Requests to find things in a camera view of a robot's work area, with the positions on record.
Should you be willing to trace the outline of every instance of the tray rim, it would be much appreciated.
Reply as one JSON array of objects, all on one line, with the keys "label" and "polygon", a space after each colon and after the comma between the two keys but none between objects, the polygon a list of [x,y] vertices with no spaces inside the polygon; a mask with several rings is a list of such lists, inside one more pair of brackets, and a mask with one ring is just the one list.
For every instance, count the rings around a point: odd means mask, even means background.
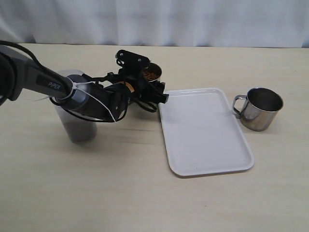
[{"label": "tray rim", "polygon": [[[219,88],[217,87],[205,87],[205,88],[188,88],[188,89],[175,89],[175,90],[167,90],[165,91],[166,94],[170,94],[171,97],[175,96],[175,93],[183,93],[183,92],[202,92],[202,91],[207,91],[207,90],[216,90],[218,92],[220,92],[220,94],[223,96],[224,100],[225,100],[225,103],[227,104],[227,107],[229,110],[233,111],[232,109],[232,106],[231,104],[229,103],[228,101],[228,98],[226,96],[226,94]],[[163,115],[162,115],[162,106],[163,104],[160,103],[159,104],[159,113],[160,113],[160,119],[161,119],[161,127],[162,127],[162,131],[163,131],[163,136],[164,136],[164,141],[165,141],[165,126],[164,126],[164,120],[163,120]],[[233,118],[233,122],[234,124],[236,124],[236,127],[237,127],[237,130],[239,130],[239,133],[240,133],[240,136],[241,136],[241,139],[243,140],[244,144],[245,144],[245,147],[246,149],[248,150],[248,155],[250,157],[250,162],[249,164],[247,165],[243,165],[241,167],[235,167],[235,168],[230,168],[226,171],[216,171],[216,170],[213,170],[213,171],[209,171],[209,172],[203,172],[203,173],[200,173],[200,174],[194,174],[192,172],[185,172],[185,173],[182,173],[181,171],[177,170],[174,166],[174,164],[171,161],[171,154],[169,154],[169,145],[168,143],[165,142],[165,147],[166,147],[166,153],[167,153],[167,157],[168,157],[168,163],[169,163],[169,167],[170,169],[178,176],[181,176],[181,177],[190,177],[190,176],[201,176],[201,175],[211,175],[211,174],[227,174],[227,173],[237,173],[237,172],[243,172],[243,171],[246,171],[246,170],[249,170],[251,169],[253,166],[254,166],[254,163],[255,163],[255,159],[254,159],[254,155],[253,155],[253,152],[249,146],[249,143],[244,135],[244,132],[243,130],[241,129],[240,127],[240,124],[238,123],[238,120],[236,119],[236,117]]]}]

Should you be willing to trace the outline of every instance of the wooden table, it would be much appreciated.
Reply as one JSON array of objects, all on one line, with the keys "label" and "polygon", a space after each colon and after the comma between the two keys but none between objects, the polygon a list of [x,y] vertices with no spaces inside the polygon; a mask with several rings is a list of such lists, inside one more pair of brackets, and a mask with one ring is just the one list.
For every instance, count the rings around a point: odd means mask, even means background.
[{"label": "wooden table", "polygon": [[70,143],[48,100],[23,90],[0,108],[1,232],[305,232],[309,228],[309,50],[24,44],[47,67],[116,72],[127,49],[162,67],[166,90],[217,87],[232,102],[252,87],[284,108],[265,132],[243,128],[248,172],[190,179],[169,169],[158,114],[131,107]]}]

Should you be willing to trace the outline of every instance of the white curtain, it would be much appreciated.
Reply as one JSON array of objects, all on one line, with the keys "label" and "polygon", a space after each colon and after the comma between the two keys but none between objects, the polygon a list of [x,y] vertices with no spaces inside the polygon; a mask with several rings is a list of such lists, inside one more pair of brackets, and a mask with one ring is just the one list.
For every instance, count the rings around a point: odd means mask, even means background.
[{"label": "white curtain", "polygon": [[309,46],[309,0],[0,0],[0,39],[302,47]]}]

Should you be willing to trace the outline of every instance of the robotic arm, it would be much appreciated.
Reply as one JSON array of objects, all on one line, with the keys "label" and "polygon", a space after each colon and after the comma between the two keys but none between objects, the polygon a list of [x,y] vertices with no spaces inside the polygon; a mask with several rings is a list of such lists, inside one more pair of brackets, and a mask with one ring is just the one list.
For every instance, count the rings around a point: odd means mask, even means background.
[{"label": "robotic arm", "polygon": [[[22,55],[19,49],[30,56]],[[36,57],[18,44],[0,41],[0,105],[7,99],[17,100],[23,88],[49,96],[52,103],[68,113],[99,119],[96,122],[116,122],[124,118],[127,108],[137,103],[141,108],[156,111],[156,104],[166,103],[165,83],[158,81],[159,66],[147,57],[120,50],[116,62],[117,74],[92,78],[86,74],[61,76],[41,65]],[[104,87],[101,83],[111,85]]]}]

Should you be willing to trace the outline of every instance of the metal cup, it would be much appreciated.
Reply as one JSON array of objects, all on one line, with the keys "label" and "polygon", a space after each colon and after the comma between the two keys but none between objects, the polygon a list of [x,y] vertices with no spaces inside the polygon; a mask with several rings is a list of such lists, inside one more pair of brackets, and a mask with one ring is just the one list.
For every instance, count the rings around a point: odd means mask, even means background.
[{"label": "metal cup", "polygon": [[[241,111],[235,108],[239,99],[245,100]],[[237,95],[233,101],[241,123],[253,131],[266,130],[282,107],[283,100],[277,93],[260,87],[250,89],[247,95]]]}]

